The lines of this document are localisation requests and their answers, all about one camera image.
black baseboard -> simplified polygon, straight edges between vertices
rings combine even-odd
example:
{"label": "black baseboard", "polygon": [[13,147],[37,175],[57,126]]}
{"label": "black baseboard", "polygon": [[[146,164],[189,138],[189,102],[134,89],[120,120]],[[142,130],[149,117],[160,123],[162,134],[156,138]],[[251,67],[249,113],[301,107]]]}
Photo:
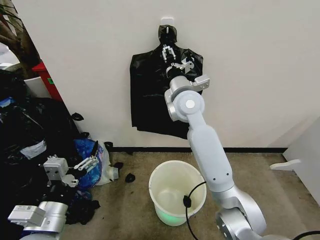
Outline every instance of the black baseboard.
{"label": "black baseboard", "polygon": [[[286,147],[224,147],[226,153],[280,153],[282,154]],[[162,153],[190,153],[190,147],[112,147],[110,152],[162,152]]]}

white bucket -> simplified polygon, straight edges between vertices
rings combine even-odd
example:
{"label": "white bucket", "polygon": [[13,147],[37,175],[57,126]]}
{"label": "white bucket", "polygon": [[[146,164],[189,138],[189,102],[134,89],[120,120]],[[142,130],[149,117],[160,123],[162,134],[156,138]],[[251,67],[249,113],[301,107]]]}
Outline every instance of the white bucket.
{"label": "white bucket", "polygon": [[[200,172],[184,161],[165,161],[157,166],[150,176],[149,193],[160,220],[169,226],[185,223],[184,195],[188,196],[191,190],[202,182],[204,178]],[[192,193],[188,218],[201,209],[206,195],[205,184]]]}

green light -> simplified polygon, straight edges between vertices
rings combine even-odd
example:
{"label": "green light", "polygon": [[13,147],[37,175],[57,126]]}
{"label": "green light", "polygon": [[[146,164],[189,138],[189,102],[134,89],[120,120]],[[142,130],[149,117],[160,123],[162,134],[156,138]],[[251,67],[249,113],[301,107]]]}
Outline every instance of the green light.
{"label": "green light", "polygon": [[181,222],[181,219],[179,217],[170,216],[163,211],[159,211],[158,214],[160,215],[160,218],[163,219],[166,223],[170,225],[175,225]]}

cable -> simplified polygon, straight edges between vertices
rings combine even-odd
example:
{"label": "cable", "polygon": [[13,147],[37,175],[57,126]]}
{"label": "cable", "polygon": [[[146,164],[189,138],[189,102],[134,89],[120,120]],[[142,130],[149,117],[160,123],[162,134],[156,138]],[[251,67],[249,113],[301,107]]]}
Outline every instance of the cable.
{"label": "cable", "polygon": [[194,192],[194,190],[197,189],[197,187],[199,187],[199,186],[201,186],[202,184],[205,184],[205,183],[206,183],[206,181],[204,181],[204,182],[202,182],[202,183],[199,183],[197,186],[195,186],[195,187],[191,190],[191,192],[189,193],[189,196],[188,196],[188,197],[187,197],[187,196],[184,196],[184,198],[183,198],[183,204],[185,205],[185,218],[186,218],[186,223],[188,224],[188,228],[189,228],[189,230],[190,230],[190,233],[192,234],[192,236],[193,236],[193,238],[194,238],[195,240],[199,240],[199,239],[196,237],[196,235],[195,235],[194,232],[192,231],[192,229],[191,229],[191,227],[190,227],[189,219],[188,219],[188,208],[191,207],[191,199],[190,199],[190,196],[191,196],[191,194]]}
{"label": "cable", "polygon": [[310,236],[310,235],[320,235],[320,230],[317,231],[306,231],[304,233],[299,234],[298,236],[296,236],[293,240],[299,240],[302,239],[306,236]]}
{"label": "cable", "polygon": [[[188,208],[191,207],[191,198],[190,198],[190,196],[191,196],[191,194],[194,192],[194,190],[196,190],[198,187],[200,187],[202,184],[205,184],[205,183],[207,183],[207,182],[204,181],[204,182],[202,182],[202,183],[199,183],[197,186],[195,186],[195,187],[191,190],[191,192],[189,193],[189,196],[186,196],[186,195],[185,195],[184,198],[183,198],[183,204],[184,204],[184,206],[185,206],[185,218],[186,218],[186,223],[187,223],[187,225],[188,225],[188,228],[189,228],[189,231],[190,231],[191,235],[193,236],[193,238],[194,238],[195,240],[199,240],[199,239],[197,238],[197,236],[196,236],[196,235],[194,234],[194,232],[192,231],[191,226],[190,226],[190,223],[189,223],[189,219],[188,219]],[[320,235],[320,230],[307,231],[307,232],[301,233],[301,234],[299,234],[298,236],[296,236],[293,240],[300,240],[300,239],[302,239],[302,238],[304,238],[304,237],[306,237],[306,236],[310,236],[310,235]]]}

gray carpet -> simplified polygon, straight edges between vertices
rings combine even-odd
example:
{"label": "gray carpet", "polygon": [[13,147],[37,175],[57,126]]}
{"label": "gray carpet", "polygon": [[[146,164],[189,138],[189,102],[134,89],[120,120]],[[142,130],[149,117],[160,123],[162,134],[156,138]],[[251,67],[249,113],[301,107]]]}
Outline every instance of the gray carpet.
{"label": "gray carpet", "polygon": [[[236,185],[259,204],[267,222],[265,234],[293,238],[320,229],[320,207],[291,171],[272,171],[269,165],[283,162],[281,154],[227,154]],[[181,160],[197,167],[192,153],[112,153],[111,162],[123,162],[120,178],[92,189],[101,207],[87,225],[65,227],[61,240],[192,240],[187,224],[162,223],[149,196],[148,182],[154,168],[164,161]],[[125,182],[128,173],[135,175]],[[199,240],[223,240],[215,224],[218,206],[207,193],[203,208],[190,218]],[[320,240],[320,236],[303,240]]]}

